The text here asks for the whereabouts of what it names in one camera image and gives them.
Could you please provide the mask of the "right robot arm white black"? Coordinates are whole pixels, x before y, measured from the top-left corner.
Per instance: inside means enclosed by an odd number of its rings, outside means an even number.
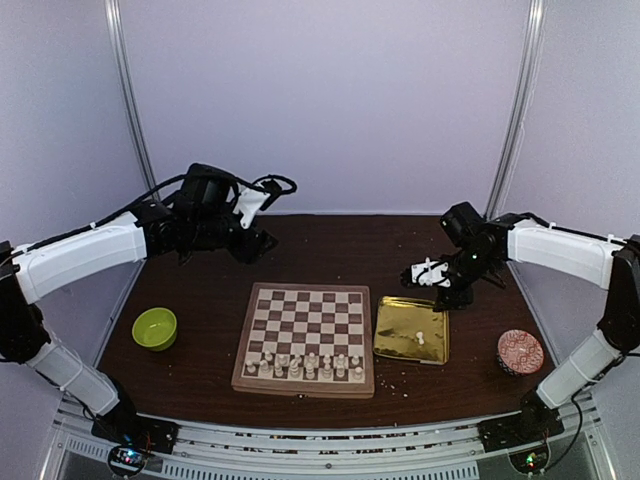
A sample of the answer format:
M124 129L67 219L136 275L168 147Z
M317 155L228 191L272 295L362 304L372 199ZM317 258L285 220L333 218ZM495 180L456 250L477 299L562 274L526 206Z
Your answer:
M594 332L522 399L512 430L519 440L533 441L550 426L561 405L638 348L639 238L580 233L530 213L486 220L468 202L451 207L440 224L458 250L430 269L439 310L469 306L473 284L508 261L563 272L607 293Z

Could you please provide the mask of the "white chess knight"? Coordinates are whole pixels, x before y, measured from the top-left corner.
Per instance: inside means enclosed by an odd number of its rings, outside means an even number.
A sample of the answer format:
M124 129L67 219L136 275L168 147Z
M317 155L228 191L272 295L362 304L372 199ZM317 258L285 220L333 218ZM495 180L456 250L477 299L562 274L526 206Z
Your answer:
M267 360L261 360L259 364L259 376L266 378L271 372L271 365Z

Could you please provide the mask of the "white chess bishop piece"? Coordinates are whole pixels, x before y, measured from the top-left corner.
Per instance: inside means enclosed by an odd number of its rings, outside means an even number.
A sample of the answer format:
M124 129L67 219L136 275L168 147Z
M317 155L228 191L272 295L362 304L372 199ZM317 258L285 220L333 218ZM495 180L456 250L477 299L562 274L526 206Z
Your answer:
M332 381L333 380L333 368L331 365L324 365L321 369L321 378L324 381Z

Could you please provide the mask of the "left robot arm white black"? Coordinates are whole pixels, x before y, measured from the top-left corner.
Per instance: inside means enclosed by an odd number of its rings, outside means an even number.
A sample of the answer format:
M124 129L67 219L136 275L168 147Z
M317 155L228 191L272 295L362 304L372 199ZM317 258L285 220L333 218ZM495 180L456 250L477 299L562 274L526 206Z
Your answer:
M240 263L254 263L277 244L256 228L256 214L297 189L278 175L249 182L198 163L159 186L172 184L179 187L164 200L148 191L76 230L18 247L1 244L2 361L27 365L74 396L123 444L144 433L135 406L114 379L46 330L38 301L112 267L169 253L185 263L195 252L225 249Z

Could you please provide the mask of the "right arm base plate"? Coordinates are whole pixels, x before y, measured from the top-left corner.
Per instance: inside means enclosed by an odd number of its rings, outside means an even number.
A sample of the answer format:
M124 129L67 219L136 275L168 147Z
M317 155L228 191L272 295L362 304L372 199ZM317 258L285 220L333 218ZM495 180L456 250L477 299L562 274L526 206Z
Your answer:
M527 423L522 413L483 420L477 429L486 453L540 442L565 431L560 419Z

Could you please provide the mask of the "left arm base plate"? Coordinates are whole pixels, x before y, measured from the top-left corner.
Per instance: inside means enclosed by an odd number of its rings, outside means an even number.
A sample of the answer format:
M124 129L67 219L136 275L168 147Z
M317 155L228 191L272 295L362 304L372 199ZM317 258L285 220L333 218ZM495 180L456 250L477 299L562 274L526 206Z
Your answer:
M95 437L140 451L162 454L173 452L178 433L179 426L176 423L144 416L137 418L137 423L129 433L119 433L103 419L94 421L91 428L91 434Z

